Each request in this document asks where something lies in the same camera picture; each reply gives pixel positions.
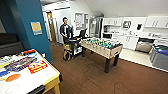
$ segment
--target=lower cabinet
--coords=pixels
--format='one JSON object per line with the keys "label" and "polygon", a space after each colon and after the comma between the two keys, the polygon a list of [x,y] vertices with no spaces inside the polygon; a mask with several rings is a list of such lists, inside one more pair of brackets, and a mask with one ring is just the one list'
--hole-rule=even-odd
{"label": "lower cabinet", "polygon": [[139,37],[119,36],[123,48],[135,50]]}

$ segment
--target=kitchen counter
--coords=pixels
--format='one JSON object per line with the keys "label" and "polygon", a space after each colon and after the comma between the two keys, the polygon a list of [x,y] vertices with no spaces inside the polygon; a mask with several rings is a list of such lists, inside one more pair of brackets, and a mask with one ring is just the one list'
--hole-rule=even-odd
{"label": "kitchen counter", "polygon": [[136,37],[136,38],[148,38],[148,39],[156,39],[156,40],[167,40],[168,41],[168,39],[164,39],[164,38],[157,38],[157,37],[152,37],[152,36],[142,36],[142,35],[137,35],[137,36],[135,36],[135,35],[129,35],[129,34],[123,34],[123,33],[111,33],[111,32],[104,32],[103,34],[116,34],[116,35],[118,35],[118,36],[127,36],[127,37]]}

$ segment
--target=open door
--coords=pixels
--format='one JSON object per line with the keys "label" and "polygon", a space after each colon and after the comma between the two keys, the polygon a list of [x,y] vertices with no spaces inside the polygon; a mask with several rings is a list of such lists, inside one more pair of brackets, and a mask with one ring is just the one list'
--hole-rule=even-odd
{"label": "open door", "polygon": [[47,12],[49,27],[50,27],[50,34],[53,42],[56,42],[56,36],[55,36],[55,30],[54,30],[54,24],[53,24],[53,17],[51,12]]}

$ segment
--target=poster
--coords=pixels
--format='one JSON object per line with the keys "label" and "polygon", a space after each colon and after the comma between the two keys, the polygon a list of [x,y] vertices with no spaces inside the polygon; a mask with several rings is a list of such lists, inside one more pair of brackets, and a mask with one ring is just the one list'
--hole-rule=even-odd
{"label": "poster", "polygon": [[31,22],[31,27],[34,35],[42,34],[40,22]]}
{"label": "poster", "polygon": [[82,17],[82,14],[76,15],[76,27],[77,27],[77,28],[78,28],[78,27],[82,27],[82,21],[83,21],[82,18],[83,18],[83,17]]}

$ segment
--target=man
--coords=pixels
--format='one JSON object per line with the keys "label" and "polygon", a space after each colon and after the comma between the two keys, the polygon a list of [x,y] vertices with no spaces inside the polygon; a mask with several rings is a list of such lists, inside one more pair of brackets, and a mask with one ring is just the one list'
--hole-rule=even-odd
{"label": "man", "polygon": [[69,42],[68,39],[73,36],[72,27],[70,27],[67,24],[67,21],[68,19],[64,17],[63,18],[64,24],[60,26],[60,34],[63,36],[64,44],[67,44]]}

